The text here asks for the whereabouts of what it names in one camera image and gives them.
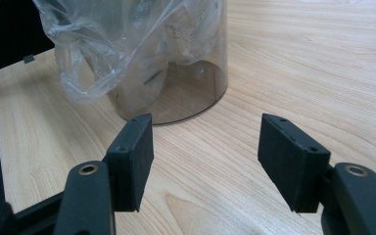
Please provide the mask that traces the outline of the clear plastic bag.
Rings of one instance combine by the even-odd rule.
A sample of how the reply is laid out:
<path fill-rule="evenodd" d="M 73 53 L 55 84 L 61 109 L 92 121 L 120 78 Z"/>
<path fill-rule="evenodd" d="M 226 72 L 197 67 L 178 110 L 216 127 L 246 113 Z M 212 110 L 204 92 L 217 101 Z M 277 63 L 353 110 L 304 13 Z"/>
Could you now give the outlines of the clear plastic bag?
<path fill-rule="evenodd" d="M 75 103 L 122 85 L 147 99 L 163 87 L 170 63 L 203 60 L 223 39 L 226 0 L 32 0 L 55 44 L 60 81 Z"/>

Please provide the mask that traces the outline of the clear plastic cylinder bin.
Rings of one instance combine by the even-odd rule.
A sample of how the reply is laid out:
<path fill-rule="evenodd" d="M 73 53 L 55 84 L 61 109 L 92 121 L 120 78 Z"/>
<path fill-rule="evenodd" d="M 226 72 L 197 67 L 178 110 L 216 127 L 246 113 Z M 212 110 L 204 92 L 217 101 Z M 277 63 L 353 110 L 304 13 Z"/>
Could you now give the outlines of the clear plastic cylinder bin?
<path fill-rule="evenodd" d="M 147 34 L 120 84 L 108 93 L 124 119 L 150 113 L 154 125 L 192 118 L 228 86 L 226 0 L 181 0 Z"/>

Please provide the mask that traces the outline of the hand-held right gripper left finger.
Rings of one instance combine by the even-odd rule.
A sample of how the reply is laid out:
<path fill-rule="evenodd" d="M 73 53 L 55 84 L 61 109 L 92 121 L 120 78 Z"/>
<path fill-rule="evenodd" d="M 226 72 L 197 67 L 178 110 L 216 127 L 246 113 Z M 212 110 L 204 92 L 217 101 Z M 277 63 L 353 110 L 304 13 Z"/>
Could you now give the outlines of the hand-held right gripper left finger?
<path fill-rule="evenodd" d="M 138 212 L 154 160 L 152 115 L 130 119 L 107 150 L 116 212 Z"/>

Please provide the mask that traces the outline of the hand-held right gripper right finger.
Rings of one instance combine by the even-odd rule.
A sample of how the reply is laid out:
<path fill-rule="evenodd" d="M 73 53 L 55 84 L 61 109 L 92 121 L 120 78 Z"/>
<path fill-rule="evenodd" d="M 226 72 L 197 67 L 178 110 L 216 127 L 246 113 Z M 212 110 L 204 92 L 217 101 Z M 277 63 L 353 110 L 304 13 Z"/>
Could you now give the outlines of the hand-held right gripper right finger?
<path fill-rule="evenodd" d="M 262 115 L 258 161 L 292 212 L 317 211 L 317 181 L 327 171 L 330 156 L 291 121 Z"/>

